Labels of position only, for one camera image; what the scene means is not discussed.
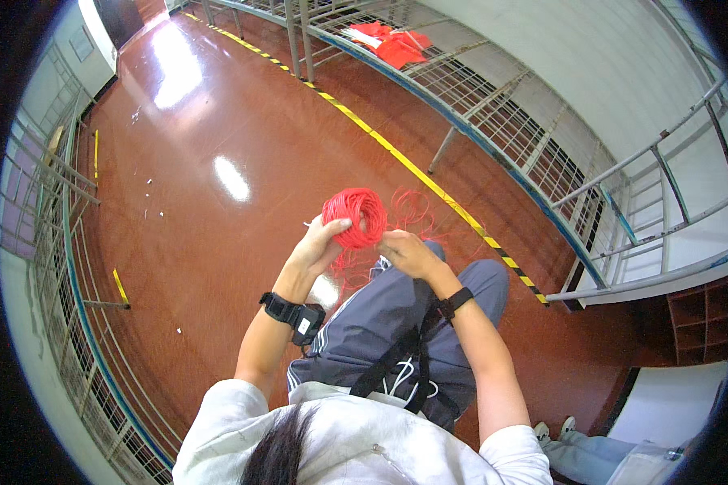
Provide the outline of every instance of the red rope bundle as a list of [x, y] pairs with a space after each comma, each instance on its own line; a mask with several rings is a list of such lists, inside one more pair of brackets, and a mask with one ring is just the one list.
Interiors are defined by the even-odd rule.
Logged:
[[[324, 224], [331, 220], [349, 218], [350, 229], [334, 236], [345, 249], [362, 249], [375, 245], [386, 229], [387, 214], [377, 194], [370, 189], [345, 189], [324, 202], [321, 219]], [[361, 228], [362, 219], [365, 230]]]

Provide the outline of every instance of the black smartwatch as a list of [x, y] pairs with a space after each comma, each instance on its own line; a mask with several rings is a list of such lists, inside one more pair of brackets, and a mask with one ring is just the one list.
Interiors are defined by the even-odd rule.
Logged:
[[450, 319], [456, 316], [456, 310], [472, 298], [474, 298], [472, 291], [464, 286], [453, 296], [440, 300], [438, 308], [439, 313], [446, 317], [448, 322], [450, 322]]
[[319, 304], [293, 304], [272, 292], [263, 294], [259, 304], [265, 305], [267, 315], [291, 326], [294, 330], [291, 342], [300, 347], [313, 343], [326, 317], [324, 308]]

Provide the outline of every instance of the glossy red floor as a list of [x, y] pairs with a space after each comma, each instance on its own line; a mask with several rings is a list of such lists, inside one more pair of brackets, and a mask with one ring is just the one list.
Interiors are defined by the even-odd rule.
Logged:
[[[246, 40], [290, 65], [285, 30], [241, 17]], [[217, 22], [236, 32], [231, 14]], [[449, 127], [441, 116], [350, 58], [325, 64], [317, 77], [323, 90], [427, 167]], [[117, 268], [132, 303], [113, 314], [112, 325], [140, 382], [181, 435], [205, 391], [232, 376], [258, 297], [301, 238], [302, 222], [339, 190], [366, 186], [386, 201], [399, 187], [423, 191], [451, 266], [496, 257], [318, 94], [184, 15], [126, 47], [119, 80], [94, 108], [91, 125], [99, 132], [102, 204], [87, 234], [102, 275]], [[435, 180], [544, 293], [561, 288], [571, 250], [493, 160], [457, 137]], [[118, 296], [112, 280], [101, 286]], [[636, 347], [628, 307], [569, 314], [560, 304], [542, 306], [516, 277], [510, 288], [500, 330], [532, 420], [557, 428], [573, 414], [588, 431], [605, 417], [602, 408]], [[290, 348], [284, 366], [298, 354]], [[286, 402], [285, 374], [276, 389], [273, 407]], [[474, 409], [457, 435], [477, 446]]]

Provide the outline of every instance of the forearm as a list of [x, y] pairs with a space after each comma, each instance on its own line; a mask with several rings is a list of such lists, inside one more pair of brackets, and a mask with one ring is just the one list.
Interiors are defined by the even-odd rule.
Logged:
[[[439, 299], [453, 296], [463, 285], [443, 263], [427, 280]], [[499, 429], [529, 424], [523, 393], [512, 357], [496, 327], [474, 299], [456, 310], [453, 327], [477, 386], [480, 443]]]
[[[288, 261], [272, 291], [294, 304], [303, 304], [314, 279], [307, 271], [301, 271]], [[234, 378], [254, 384], [269, 399], [275, 371], [291, 335], [291, 326], [273, 319], [264, 308], [259, 309], [243, 337]]]

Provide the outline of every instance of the person's right hand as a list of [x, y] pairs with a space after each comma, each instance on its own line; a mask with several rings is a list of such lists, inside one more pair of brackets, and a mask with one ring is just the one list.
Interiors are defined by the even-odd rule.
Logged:
[[389, 230], [377, 246], [399, 271], [411, 278], [428, 280], [445, 265], [421, 238], [404, 230]]

